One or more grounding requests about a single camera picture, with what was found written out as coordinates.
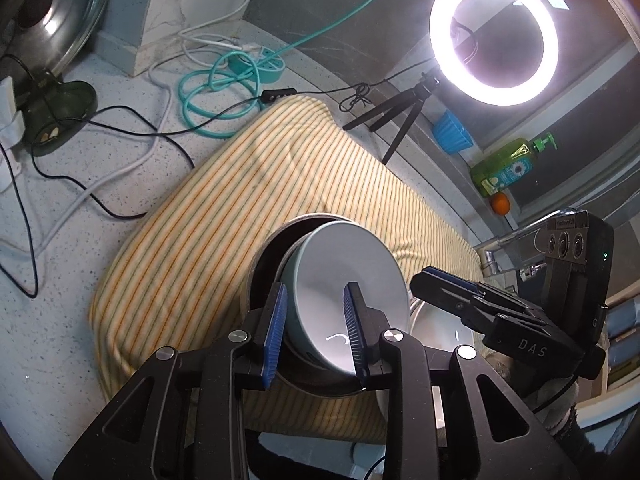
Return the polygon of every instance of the blue cup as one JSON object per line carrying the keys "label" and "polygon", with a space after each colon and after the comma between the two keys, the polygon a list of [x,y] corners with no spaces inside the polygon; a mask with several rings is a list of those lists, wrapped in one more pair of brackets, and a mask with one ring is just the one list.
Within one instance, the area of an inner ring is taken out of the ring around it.
{"label": "blue cup", "polygon": [[449,110],[444,112],[444,115],[436,123],[433,129],[433,137],[449,155],[466,150],[474,145],[469,132]]}

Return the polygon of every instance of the white plug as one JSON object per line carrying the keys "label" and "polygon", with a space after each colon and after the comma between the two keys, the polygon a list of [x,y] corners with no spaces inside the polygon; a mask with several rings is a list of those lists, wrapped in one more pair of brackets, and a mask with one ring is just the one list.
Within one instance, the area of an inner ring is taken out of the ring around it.
{"label": "white plug", "polygon": [[[24,118],[22,112],[15,109],[14,82],[11,77],[0,82],[0,142],[6,152],[7,159],[18,175],[22,169],[20,162],[15,160],[11,148],[22,140],[24,135]],[[0,160],[0,192],[11,186],[11,174],[4,157]]]}

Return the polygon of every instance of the metal pipe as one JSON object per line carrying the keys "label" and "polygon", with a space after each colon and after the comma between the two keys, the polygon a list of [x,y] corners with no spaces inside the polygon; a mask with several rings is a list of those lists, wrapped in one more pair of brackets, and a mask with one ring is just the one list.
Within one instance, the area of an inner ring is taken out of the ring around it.
{"label": "metal pipe", "polygon": [[487,240],[474,247],[474,250],[480,256],[480,268],[482,270],[482,275],[485,277],[489,277],[500,273],[498,262],[495,260],[495,251],[503,249],[514,241],[520,240],[521,238],[524,238],[532,232],[537,231],[550,218],[553,218],[555,216],[571,215],[575,213],[575,211],[576,210],[573,207],[558,209],[546,216],[543,216],[541,219],[532,222],[527,226],[516,229],[515,231],[512,231],[511,233],[508,233],[504,236],[491,238],[490,240]]}

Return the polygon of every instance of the glowing white ring light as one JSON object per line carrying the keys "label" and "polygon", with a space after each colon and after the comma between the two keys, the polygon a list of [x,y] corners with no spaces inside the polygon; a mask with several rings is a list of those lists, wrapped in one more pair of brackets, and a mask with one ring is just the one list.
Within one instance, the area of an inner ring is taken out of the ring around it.
{"label": "glowing white ring light", "polygon": [[431,9],[431,46],[442,73],[465,94],[491,105],[518,105],[540,94],[551,81],[558,65],[558,34],[551,15],[540,0],[519,0],[540,26],[543,40],[542,61],[536,73],[521,85],[495,88],[469,73],[458,59],[451,38],[451,20],[462,0],[435,0]]}

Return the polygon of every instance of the orange fruit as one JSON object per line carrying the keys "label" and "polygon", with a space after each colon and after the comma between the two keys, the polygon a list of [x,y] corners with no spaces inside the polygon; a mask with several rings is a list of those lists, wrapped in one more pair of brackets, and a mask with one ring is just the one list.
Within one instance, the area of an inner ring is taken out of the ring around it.
{"label": "orange fruit", "polygon": [[501,191],[493,195],[490,199],[491,208],[500,216],[505,216],[511,209],[509,198]]}

